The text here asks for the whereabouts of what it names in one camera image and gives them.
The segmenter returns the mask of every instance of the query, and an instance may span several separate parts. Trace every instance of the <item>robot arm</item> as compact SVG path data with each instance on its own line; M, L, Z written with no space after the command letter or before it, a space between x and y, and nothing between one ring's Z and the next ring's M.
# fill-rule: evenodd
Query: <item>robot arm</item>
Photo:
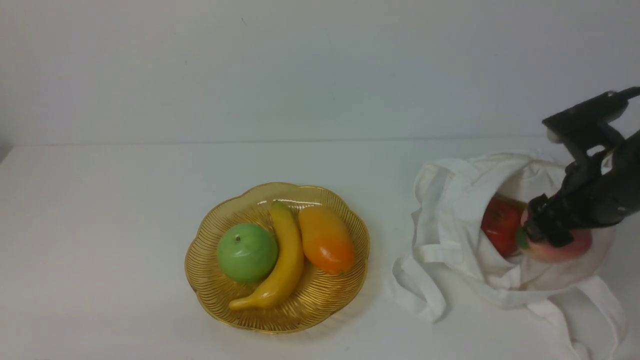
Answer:
M562 247L573 241L571 230L609 227L640 210L640 131L624 139L609 125L639 95L640 87L606 92L542 121L575 161L555 195L528 203L523 229L531 241ZM609 155L612 169L603 174Z

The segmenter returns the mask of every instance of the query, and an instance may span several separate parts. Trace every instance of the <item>fake fruit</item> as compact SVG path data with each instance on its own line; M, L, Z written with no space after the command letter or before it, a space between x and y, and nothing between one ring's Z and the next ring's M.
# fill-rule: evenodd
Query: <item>fake fruit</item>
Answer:
M355 249L344 222L325 206L304 208L298 215L305 256L330 275L344 274L355 264Z
M269 212L280 247L276 267L251 295L232 300L229 303L231 310L250 307L268 309L277 306L291 295L302 276L305 257L302 253L300 231L291 210L284 203L274 201Z
M518 249L516 232L519 226L520 215L518 211L507 202L494 198L491 199L484 211L480 228L500 256L506 258Z
M275 239L256 224L235 225L218 243L220 270L233 281L260 281L269 275L277 259Z
M528 213L522 214L522 223L527 221ZM563 247L553 247L547 242L534 243L528 239L522 228L518 229L517 239L518 247L522 252L543 263L562 263L564 261L573 260L584 255L593 243L591 230L581 229L573 230L573 241Z

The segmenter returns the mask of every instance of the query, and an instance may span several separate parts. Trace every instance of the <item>white table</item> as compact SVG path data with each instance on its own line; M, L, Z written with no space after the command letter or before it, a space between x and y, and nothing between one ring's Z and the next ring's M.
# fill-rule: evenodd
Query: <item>white table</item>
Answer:
M543 138L16 147L0 164L0 358L559 358L566 353L548 324L526 309L494 308L446 269L433 271L450 304L435 325L405 313L384 289L391 261L410 246L413 178L423 162L528 147L568 159ZM307 332L223 325L184 275L207 211L269 181L335 191L371 234L364 288ZM634 358L640 340L639 229L637 217L620 226L603 270L630 322L621 359ZM556 300L578 340L606 348L609 330L586 298Z

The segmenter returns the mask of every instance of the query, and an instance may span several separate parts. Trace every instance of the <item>tote bag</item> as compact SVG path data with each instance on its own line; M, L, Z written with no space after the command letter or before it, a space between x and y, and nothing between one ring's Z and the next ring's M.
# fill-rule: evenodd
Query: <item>tote bag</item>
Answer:
M620 303L597 275L614 240L614 229L592 230L593 245L579 259L548 264L527 256L504 259L480 229L489 200L496 194L528 202L562 184L564 167L535 152L498 153L470 160L426 163L415 182L420 209L411 251L398 258L389 290L393 299L415 316L435 322L446 302L421 266L443 263L480 296L501 308L527 306L546 319L578 360L588 360L586 347L571 339L562 311L548 298L578 289L606 317L614 343L611 358L626 331Z

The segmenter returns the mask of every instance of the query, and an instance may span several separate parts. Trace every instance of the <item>fruit bowl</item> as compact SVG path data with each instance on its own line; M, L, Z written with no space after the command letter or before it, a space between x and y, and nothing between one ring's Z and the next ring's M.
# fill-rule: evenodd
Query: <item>fruit bowl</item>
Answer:
M285 302L273 309L231 311L229 302L249 295L259 282L239 284L226 277L218 266L218 242L232 226L246 222L273 233L269 204L274 200L286 203L296 216L308 206L331 208L349 229L356 263L346 274L331 276L305 261L302 279ZM222 202L207 214L187 251L184 267L200 304L215 319L240 329L285 334L317 325L349 304L365 281L368 257L367 228L338 195L317 186L267 183Z

